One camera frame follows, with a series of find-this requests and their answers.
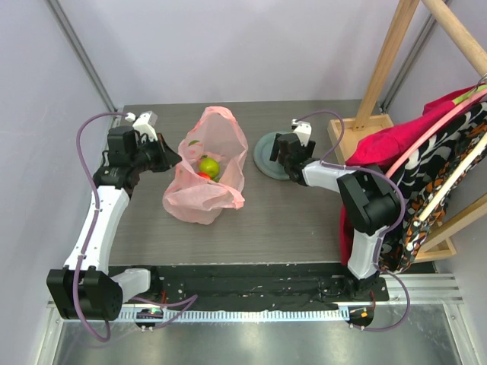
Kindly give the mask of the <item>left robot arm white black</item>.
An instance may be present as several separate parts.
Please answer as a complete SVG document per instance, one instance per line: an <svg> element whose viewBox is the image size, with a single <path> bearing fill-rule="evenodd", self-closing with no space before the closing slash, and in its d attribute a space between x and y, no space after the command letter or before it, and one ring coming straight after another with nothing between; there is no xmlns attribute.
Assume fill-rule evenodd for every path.
<svg viewBox="0 0 487 365"><path fill-rule="evenodd" d="M109 275L110 252L123 212L140 176L166 172L180 156L152 126L134 124L111 129L102 165L92 177L95 191L75 248L61 269L52 269L47 287L63 319L112 321L122 305L138 296L154 303L162 293L158 270L129 268Z"/></svg>

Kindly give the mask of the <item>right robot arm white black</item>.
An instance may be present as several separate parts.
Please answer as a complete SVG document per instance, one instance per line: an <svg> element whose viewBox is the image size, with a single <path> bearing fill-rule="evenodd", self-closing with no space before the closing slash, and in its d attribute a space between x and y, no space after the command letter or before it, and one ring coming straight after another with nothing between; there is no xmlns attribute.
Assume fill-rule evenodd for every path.
<svg viewBox="0 0 487 365"><path fill-rule="evenodd" d="M269 160L283 167L291 181L338 192L353 227L353 244L346 259L347 297L361 300L379 275L382 241L402 222L404 199L397 185L376 165L347 167L312 157L315 143L303 146L295 133L277 133Z"/></svg>

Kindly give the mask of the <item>pink plastic bag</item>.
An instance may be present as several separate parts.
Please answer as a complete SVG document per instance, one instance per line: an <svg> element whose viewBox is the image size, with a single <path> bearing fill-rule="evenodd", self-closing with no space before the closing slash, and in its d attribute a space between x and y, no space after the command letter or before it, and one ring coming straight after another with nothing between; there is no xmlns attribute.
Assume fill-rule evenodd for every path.
<svg viewBox="0 0 487 365"><path fill-rule="evenodd" d="M242 208L247 152L246 136L232 112L223 106L205 108L178 146L182 161L164 193L164 209L181 221L208 225L224 209ZM219 182L197 175L206 157L219 163Z"/></svg>

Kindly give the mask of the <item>green pear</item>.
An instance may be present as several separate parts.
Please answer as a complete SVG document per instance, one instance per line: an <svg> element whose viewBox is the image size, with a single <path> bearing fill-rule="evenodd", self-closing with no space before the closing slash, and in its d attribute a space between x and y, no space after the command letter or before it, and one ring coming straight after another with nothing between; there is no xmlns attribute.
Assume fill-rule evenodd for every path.
<svg viewBox="0 0 487 365"><path fill-rule="evenodd" d="M211 179L215 178L220 173L220 165L213 158L202 158L199 163L199 172L208 175Z"/></svg>

